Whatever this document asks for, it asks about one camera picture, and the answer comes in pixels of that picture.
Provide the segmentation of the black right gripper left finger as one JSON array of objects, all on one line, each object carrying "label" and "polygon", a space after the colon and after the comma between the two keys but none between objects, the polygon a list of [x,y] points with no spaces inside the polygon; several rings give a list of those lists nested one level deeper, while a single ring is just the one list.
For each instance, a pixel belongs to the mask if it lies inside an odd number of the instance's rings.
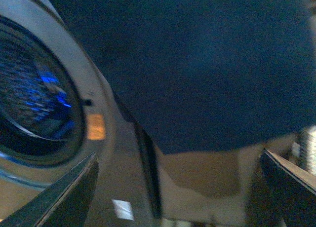
[{"label": "black right gripper left finger", "polygon": [[2,227],[82,227],[94,198],[99,163],[91,153],[4,219]]}]

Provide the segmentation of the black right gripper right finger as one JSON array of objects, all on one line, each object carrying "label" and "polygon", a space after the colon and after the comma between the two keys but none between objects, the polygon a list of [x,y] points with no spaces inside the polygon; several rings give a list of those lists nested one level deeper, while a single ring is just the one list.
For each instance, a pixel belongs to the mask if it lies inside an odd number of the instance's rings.
[{"label": "black right gripper right finger", "polygon": [[261,168],[288,227],[316,225],[316,177],[285,158],[264,149]]}]

